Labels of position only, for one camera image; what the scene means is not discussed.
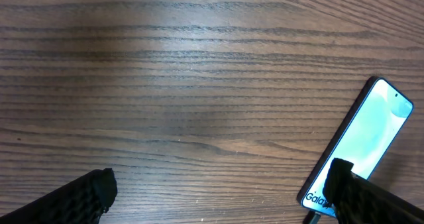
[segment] phone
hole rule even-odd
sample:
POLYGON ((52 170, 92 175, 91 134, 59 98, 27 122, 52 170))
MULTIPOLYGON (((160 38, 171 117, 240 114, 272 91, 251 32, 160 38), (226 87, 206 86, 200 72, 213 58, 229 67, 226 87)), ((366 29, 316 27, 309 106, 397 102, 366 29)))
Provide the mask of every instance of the phone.
POLYGON ((323 195, 331 161, 348 160, 352 172, 368 179, 412 111, 413 103, 388 81, 371 77, 298 193, 300 205, 335 217, 323 195))

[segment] light blue screen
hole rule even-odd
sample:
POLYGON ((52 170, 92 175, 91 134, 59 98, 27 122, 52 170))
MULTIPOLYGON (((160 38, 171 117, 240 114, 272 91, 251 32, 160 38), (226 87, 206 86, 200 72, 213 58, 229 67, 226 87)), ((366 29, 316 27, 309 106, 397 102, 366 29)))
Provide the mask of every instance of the light blue screen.
POLYGON ((334 158, 348 160, 354 164, 355 174, 368 179, 412 109, 412 103, 390 84, 378 80, 312 183, 303 206, 335 217, 332 208, 323 207, 326 203, 323 188, 331 161, 334 158))

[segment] lit phone screen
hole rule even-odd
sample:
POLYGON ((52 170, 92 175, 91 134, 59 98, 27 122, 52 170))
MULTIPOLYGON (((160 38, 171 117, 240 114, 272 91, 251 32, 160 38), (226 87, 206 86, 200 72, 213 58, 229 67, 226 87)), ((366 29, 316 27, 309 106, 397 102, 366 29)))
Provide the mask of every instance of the lit phone screen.
POLYGON ((413 104, 388 82, 378 80, 312 183, 303 206, 335 217, 332 208, 323 207, 326 203, 323 188, 331 161, 348 160, 354 164, 355 174, 368 179, 412 109, 413 104))

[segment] wooden table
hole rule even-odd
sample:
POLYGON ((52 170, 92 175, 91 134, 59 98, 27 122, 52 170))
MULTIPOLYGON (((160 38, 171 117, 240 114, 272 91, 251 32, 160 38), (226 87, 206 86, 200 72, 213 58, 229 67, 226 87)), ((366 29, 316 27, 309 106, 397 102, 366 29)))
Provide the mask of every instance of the wooden table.
POLYGON ((423 0, 0 3, 0 215, 112 167, 102 223, 300 223, 372 75, 415 103, 372 181, 424 208, 423 0))

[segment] wooden surface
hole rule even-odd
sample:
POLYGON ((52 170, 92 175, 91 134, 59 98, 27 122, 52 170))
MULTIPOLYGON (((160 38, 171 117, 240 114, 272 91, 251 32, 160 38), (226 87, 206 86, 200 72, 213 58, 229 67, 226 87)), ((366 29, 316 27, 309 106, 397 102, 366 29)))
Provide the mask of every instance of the wooden surface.
POLYGON ((371 75, 415 103, 372 180, 424 208, 423 59, 423 0, 0 0, 0 215, 112 167, 102 223, 300 223, 371 75))

